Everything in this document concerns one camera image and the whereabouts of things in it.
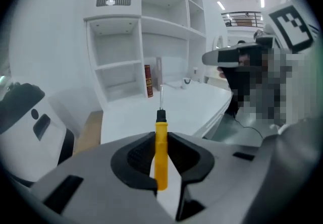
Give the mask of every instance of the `railing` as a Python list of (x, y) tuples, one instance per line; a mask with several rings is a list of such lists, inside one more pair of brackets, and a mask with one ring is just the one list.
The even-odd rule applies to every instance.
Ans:
[(227, 27), (264, 27), (261, 12), (227, 12), (222, 13), (222, 18)]

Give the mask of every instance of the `white table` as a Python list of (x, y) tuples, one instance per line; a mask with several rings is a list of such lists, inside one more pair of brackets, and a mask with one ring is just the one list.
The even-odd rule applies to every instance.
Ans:
[[(202, 138), (221, 118), (231, 101), (231, 91), (191, 81), (188, 89), (181, 82), (164, 85), (164, 109), (169, 132)], [(130, 97), (108, 104), (104, 109), (101, 144), (128, 136), (155, 131), (159, 92), (153, 97)]]

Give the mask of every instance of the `white shelving unit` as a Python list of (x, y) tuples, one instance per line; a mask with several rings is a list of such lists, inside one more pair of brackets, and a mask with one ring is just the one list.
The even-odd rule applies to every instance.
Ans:
[(154, 84), (156, 57), (162, 58), (164, 82), (190, 77), (193, 67), (203, 67), (202, 0), (131, 0), (127, 8), (118, 7), (120, 12), (103, 5), (95, 17), (84, 18), (94, 86), (103, 108), (119, 99), (147, 97), (144, 65), (150, 65)]

